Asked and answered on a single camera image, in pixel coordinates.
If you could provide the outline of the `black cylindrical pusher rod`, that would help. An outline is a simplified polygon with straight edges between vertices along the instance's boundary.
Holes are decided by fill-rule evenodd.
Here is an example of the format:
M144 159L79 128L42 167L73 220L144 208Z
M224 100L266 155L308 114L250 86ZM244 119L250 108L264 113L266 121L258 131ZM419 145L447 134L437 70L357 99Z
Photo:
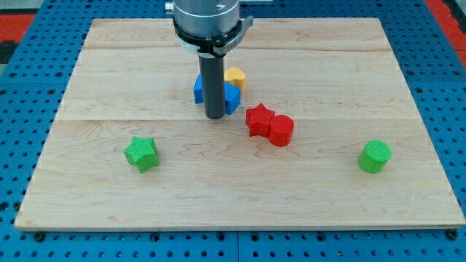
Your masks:
M199 57L205 115L220 119L226 113L224 94L224 58Z

